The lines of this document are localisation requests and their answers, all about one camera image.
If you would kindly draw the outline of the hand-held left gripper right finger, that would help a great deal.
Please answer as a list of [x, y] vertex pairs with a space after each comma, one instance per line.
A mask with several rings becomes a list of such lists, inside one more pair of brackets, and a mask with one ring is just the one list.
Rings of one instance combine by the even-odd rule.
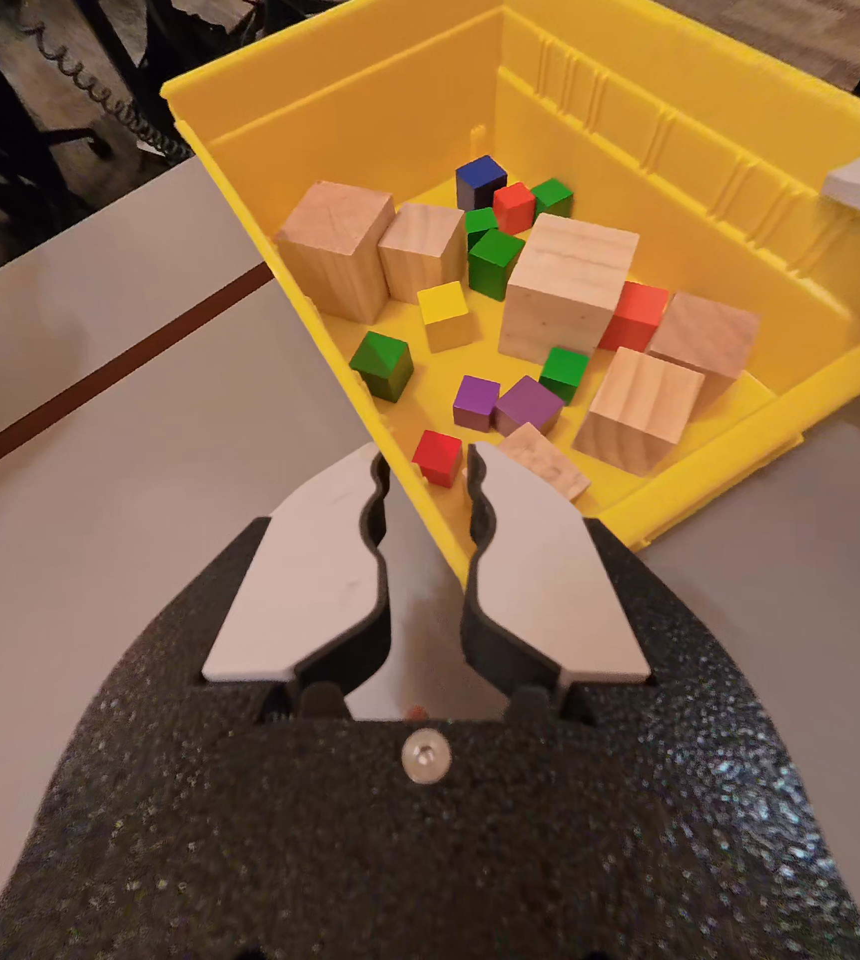
[[565, 708], [575, 688], [651, 686], [652, 666], [580, 511], [488, 442], [469, 450], [467, 491], [466, 664], [508, 703], [535, 691]]

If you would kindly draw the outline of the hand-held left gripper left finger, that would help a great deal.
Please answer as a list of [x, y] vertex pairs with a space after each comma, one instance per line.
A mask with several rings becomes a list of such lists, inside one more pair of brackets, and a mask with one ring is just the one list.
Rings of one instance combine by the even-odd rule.
[[291, 492], [266, 530], [203, 666], [207, 682], [316, 683], [348, 695], [391, 644], [388, 463], [372, 441]]

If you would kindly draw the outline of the group of plain wooden cubes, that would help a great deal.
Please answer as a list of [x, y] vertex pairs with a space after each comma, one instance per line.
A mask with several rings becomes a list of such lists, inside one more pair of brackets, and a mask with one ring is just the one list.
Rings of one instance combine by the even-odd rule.
[[499, 450], [570, 502], [590, 482], [550, 435], [591, 357], [613, 354], [572, 450], [652, 473], [744, 373], [761, 318], [630, 280], [638, 235], [572, 219], [572, 192], [556, 179], [530, 190], [497, 174], [471, 186], [460, 172], [458, 187], [456, 207], [395, 206], [385, 192], [319, 181], [276, 233], [277, 254], [332, 318], [369, 327], [392, 301], [415, 306], [430, 354], [477, 341], [469, 293], [502, 306], [497, 354], [538, 376], [503, 388], [462, 375], [453, 425], [499, 433]]

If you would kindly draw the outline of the group of small coloured cubes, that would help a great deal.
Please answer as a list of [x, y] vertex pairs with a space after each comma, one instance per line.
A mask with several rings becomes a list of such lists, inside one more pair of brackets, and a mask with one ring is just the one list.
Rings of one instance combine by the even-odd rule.
[[575, 217], [574, 183], [508, 183], [485, 156], [457, 171], [461, 247], [442, 247], [455, 209], [416, 203], [380, 242], [392, 320], [351, 366], [434, 484], [451, 484], [460, 431], [494, 431], [567, 498], [588, 486], [552, 433], [594, 354], [644, 352], [671, 293], [632, 280], [637, 234]]

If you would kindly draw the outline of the yellow plastic bin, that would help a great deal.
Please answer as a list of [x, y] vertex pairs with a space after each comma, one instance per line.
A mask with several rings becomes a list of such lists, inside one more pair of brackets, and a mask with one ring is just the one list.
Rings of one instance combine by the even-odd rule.
[[463, 477], [413, 461], [427, 430], [466, 450], [465, 376], [509, 389], [544, 361], [498, 352], [504, 307], [467, 291], [478, 332], [432, 352], [417, 304], [373, 330], [410, 345], [398, 402], [350, 359], [366, 327], [330, 316], [278, 252], [306, 192], [333, 182], [456, 205], [457, 170], [490, 155], [511, 184], [556, 179], [575, 218], [639, 239], [628, 279], [756, 314], [739, 376], [646, 476], [573, 447], [613, 361], [600, 351], [549, 440], [589, 480], [576, 508], [626, 546], [676, 523], [860, 395], [860, 210], [825, 196], [860, 158], [860, 99], [654, 2], [350, 2], [163, 88], [176, 126], [265, 258], [462, 586], [475, 546]]

